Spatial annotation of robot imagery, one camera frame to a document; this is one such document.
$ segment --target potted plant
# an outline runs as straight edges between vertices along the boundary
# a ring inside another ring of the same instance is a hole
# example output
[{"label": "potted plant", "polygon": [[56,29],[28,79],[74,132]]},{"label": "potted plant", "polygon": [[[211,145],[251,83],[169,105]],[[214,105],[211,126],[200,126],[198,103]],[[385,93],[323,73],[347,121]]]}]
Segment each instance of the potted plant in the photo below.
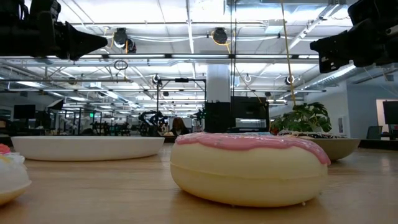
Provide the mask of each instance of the potted plant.
[{"label": "potted plant", "polygon": [[282,130],[300,132],[329,132],[330,118],[325,106],[319,102],[304,103],[293,107],[293,111],[275,119],[271,124],[273,134]]}]

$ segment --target wooden table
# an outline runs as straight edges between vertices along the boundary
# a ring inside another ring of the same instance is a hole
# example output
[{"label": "wooden table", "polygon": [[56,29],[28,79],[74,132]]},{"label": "wooden table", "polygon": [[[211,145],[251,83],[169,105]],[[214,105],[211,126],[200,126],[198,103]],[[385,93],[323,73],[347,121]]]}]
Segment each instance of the wooden table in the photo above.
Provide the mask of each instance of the wooden table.
[{"label": "wooden table", "polygon": [[33,184],[0,207],[0,223],[398,222],[398,152],[360,149],[330,166],[330,183],[318,198],[273,209],[232,207],[182,192],[171,178],[169,158],[170,144],[143,159],[26,161]]}]

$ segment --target shallow white dish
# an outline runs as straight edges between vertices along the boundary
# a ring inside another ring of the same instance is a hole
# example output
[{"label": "shallow white dish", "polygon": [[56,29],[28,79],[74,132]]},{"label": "shallow white dish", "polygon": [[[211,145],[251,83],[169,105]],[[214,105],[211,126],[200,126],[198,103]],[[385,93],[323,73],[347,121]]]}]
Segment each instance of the shallow white dish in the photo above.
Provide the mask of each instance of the shallow white dish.
[{"label": "shallow white dish", "polygon": [[41,161],[103,161],[157,154],[164,138],[117,136],[12,137],[16,152]]}]

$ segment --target black equipment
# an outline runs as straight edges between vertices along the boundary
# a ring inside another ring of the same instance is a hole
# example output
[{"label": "black equipment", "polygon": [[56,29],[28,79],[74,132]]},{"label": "black equipment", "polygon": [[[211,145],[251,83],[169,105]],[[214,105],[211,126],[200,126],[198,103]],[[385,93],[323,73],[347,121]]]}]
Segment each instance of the black equipment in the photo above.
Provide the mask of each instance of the black equipment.
[{"label": "black equipment", "polygon": [[234,118],[266,119],[269,120],[267,98],[234,96],[231,97]]},{"label": "black equipment", "polygon": [[384,101],[383,108],[386,124],[398,124],[398,101]]},{"label": "black equipment", "polygon": [[216,28],[216,30],[213,33],[213,40],[217,44],[225,44],[226,43],[226,41],[228,40],[228,36],[226,35],[224,28]]},{"label": "black equipment", "polygon": [[398,62],[398,1],[359,0],[348,8],[353,27],[310,44],[321,73],[354,61],[357,67]]},{"label": "black equipment", "polygon": [[78,60],[104,47],[104,37],[77,31],[57,22],[61,5],[56,0],[32,0],[30,13],[24,0],[0,1],[0,56],[46,57]]},{"label": "black equipment", "polygon": [[129,39],[126,34],[126,28],[117,28],[113,35],[113,41],[116,47],[125,50],[127,54],[137,52],[136,43],[132,39]]},{"label": "black equipment", "polygon": [[[149,121],[147,121],[145,119],[145,116],[148,114],[153,114],[153,116],[151,116],[149,118]],[[139,125],[140,135],[141,136],[153,136],[153,137],[159,136],[158,123],[164,124],[166,119],[167,119],[167,116],[163,116],[163,114],[160,111],[158,111],[158,112],[146,111],[146,112],[141,113],[138,117],[138,121],[141,123]]]},{"label": "black equipment", "polygon": [[15,105],[14,119],[34,119],[36,105]]},{"label": "black equipment", "polygon": [[205,131],[208,133],[225,133],[228,128],[235,126],[231,116],[231,103],[205,103]]},{"label": "black equipment", "polygon": [[61,110],[63,107],[63,99],[60,100],[55,100],[54,102],[52,102],[50,105],[47,106],[47,109],[51,109],[51,110]]},{"label": "black equipment", "polygon": [[198,112],[193,114],[193,117],[196,116],[196,120],[199,121],[199,124],[201,125],[201,120],[205,118],[206,113],[205,113],[205,109],[203,109],[203,111],[201,109],[199,109]]}]

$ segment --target computer monitor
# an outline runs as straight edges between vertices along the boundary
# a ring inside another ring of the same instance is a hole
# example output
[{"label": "computer monitor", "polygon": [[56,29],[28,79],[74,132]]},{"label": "computer monitor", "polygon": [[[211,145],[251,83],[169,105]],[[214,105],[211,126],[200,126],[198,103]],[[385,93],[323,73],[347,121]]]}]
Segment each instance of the computer monitor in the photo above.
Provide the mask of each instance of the computer monitor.
[{"label": "computer monitor", "polygon": [[232,116],[234,118],[269,120],[267,98],[261,97],[260,100],[258,97],[231,97]]},{"label": "computer monitor", "polygon": [[14,119],[34,119],[36,105],[15,105]]},{"label": "computer monitor", "polygon": [[384,101],[383,108],[386,124],[398,124],[398,101]]}]

